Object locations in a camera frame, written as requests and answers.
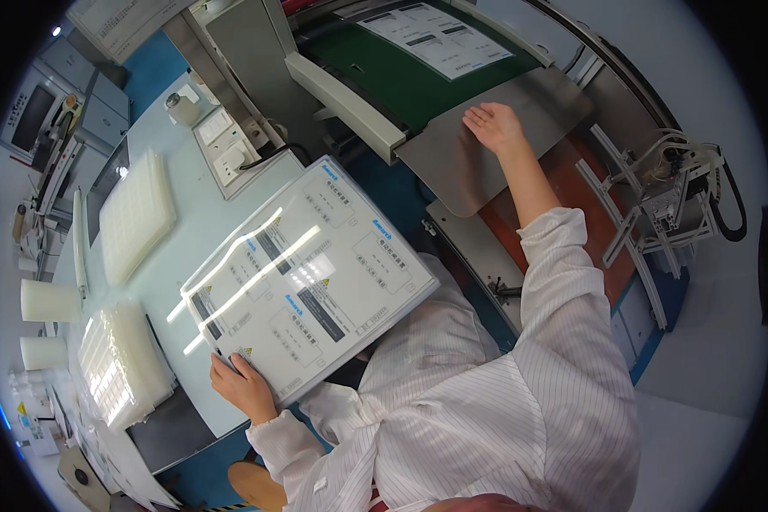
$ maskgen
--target document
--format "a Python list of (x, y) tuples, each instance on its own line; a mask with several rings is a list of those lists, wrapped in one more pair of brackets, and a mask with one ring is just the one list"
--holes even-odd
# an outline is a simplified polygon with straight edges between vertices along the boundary
[(374, 15), (358, 25), (410, 52), (450, 80), (512, 56), (481, 32), (425, 3)]
[(238, 352), (285, 407), (437, 286), (355, 182), (322, 157), (231, 233), (181, 292), (226, 364)]

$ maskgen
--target white cylinder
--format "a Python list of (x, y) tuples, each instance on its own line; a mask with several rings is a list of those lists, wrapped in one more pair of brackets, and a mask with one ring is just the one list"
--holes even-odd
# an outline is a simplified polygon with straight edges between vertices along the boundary
[(182, 126), (193, 126), (201, 112), (190, 98), (180, 96), (175, 105), (168, 107), (168, 114)]
[(77, 289), (51, 282), (23, 279), (20, 312), (27, 322), (76, 322), (80, 319)]
[(69, 365), (69, 351), (61, 337), (21, 337), (20, 351), (26, 371)]

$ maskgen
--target hand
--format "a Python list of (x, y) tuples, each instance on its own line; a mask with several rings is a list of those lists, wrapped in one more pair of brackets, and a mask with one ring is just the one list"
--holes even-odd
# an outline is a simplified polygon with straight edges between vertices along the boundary
[(270, 387), (241, 355), (231, 355), (237, 374), (214, 354), (210, 354), (210, 385), (216, 393), (234, 404), (250, 418), (253, 425), (261, 425), (278, 416)]
[(463, 123), (498, 158), (528, 147), (521, 121), (511, 107), (500, 103), (481, 103), (466, 112)]

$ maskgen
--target worker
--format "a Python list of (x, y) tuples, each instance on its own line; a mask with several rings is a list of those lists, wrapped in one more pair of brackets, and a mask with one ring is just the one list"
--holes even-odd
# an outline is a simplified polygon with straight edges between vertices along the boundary
[(241, 357), (239, 375), (211, 356), (212, 386), (250, 418), (248, 441), (284, 486), (285, 510), (612, 511), (632, 502), (634, 388), (611, 337), (603, 273), (582, 247), (583, 212), (560, 206), (511, 108), (482, 103), (463, 123), (498, 157), (518, 210), (529, 262), (523, 332), (500, 355), (450, 273), (422, 254), (440, 288), (379, 338), (358, 390), (320, 383), (300, 401), (335, 446), (328, 455), (288, 410), (277, 414)]

